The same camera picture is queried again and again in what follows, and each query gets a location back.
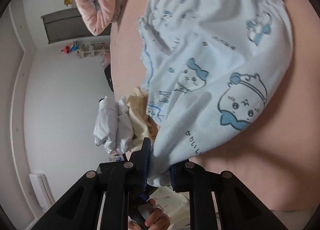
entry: bed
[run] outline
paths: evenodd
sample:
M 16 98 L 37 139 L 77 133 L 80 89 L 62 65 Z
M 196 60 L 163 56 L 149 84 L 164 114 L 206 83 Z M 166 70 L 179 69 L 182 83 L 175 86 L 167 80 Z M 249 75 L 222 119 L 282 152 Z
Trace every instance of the bed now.
M 148 0 L 128 0 L 111 30 L 115 97 L 129 94 L 145 76 L 137 19 Z M 270 209 L 295 210 L 320 201 L 318 97 L 320 19 L 308 0 L 284 0 L 294 32 L 294 56 L 260 117 L 230 142 L 192 161 L 220 173 L 232 171 Z

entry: finger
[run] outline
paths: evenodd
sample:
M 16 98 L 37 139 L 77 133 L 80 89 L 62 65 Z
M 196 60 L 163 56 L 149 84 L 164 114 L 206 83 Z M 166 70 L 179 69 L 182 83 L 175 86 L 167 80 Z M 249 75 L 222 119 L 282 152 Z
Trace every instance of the finger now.
M 134 222 L 128 222 L 128 228 L 131 230 L 141 230 L 141 227 Z
M 154 206 L 156 204 L 156 201 L 153 198 L 150 198 L 149 202 L 151 203 L 152 206 Z
M 169 227 L 170 226 L 170 221 L 169 217 L 166 214 L 163 214 L 159 220 L 152 225 L 149 230 L 161 230 L 163 227 Z
M 159 220 L 161 215 L 162 215 L 162 210 L 160 208 L 155 208 L 153 210 L 152 214 L 150 215 L 150 217 L 145 222 L 145 225 L 146 226 L 152 226 L 156 221 Z

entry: white cloth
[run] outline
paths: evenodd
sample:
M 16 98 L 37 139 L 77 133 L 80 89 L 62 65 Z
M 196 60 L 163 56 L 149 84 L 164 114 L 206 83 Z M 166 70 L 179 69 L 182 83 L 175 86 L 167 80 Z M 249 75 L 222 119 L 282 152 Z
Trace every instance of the white cloth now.
M 132 148 L 133 128 L 128 112 L 125 97 L 118 103 L 114 98 L 105 97 L 99 103 L 93 136 L 95 144 L 103 144 L 108 154 L 124 154 Z
M 282 0 L 149 0 L 138 29 L 147 113 L 161 126 L 148 183 L 170 184 L 172 164 L 249 126 L 292 57 Z

